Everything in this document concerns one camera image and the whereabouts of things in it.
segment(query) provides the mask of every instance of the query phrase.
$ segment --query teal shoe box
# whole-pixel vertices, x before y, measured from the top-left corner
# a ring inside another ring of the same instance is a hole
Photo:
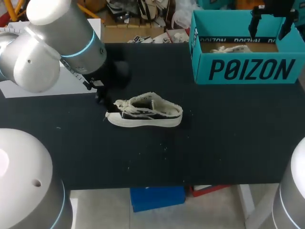
[[[219,10],[221,7],[234,3],[234,0],[197,0],[204,10]]]
[[[294,25],[281,41],[283,18],[262,15],[254,41],[250,10],[195,10],[189,49],[197,84],[295,83],[305,64],[305,43]],[[200,42],[273,43],[278,52],[203,53]]]

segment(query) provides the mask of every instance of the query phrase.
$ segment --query white floor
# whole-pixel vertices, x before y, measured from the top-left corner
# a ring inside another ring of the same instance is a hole
[[[75,229],[244,229],[236,187],[138,213],[128,188],[72,191],[71,198],[77,199]]]

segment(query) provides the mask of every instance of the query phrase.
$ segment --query black table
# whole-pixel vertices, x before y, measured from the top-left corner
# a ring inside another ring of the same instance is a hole
[[[37,137],[67,189],[275,183],[305,137],[305,94],[287,85],[196,85],[187,44],[112,44],[132,81],[113,99],[156,92],[183,107],[175,128],[103,121],[94,94],[4,99],[0,128]]]

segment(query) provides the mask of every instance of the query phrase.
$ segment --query blue box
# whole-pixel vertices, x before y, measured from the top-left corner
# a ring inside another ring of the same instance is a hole
[[[299,11],[299,18],[295,20],[295,26],[305,24],[305,0],[295,0],[293,9]]]
[[[221,7],[233,4],[234,0],[197,0],[204,10],[219,10]]]
[[[262,15],[254,41],[250,10],[196,10],[189,49],[197,84],[295,83],[305,63],[305,43],[294,25],[281,41],[283,18]],[[278,52],[203,53],[200,42],[275,43]]]
[[[130,197],[133,211],[138,212],[183,204],[185,191],[183,187],[139,187],[130,189]]]

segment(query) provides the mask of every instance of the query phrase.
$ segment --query shoe upper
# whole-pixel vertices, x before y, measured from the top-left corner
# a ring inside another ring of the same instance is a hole
[[[124,119],[171,119],[183,113],[179,105],[164,100],[153,92],[130,100],[117,100],[114,105],[118,107]]]

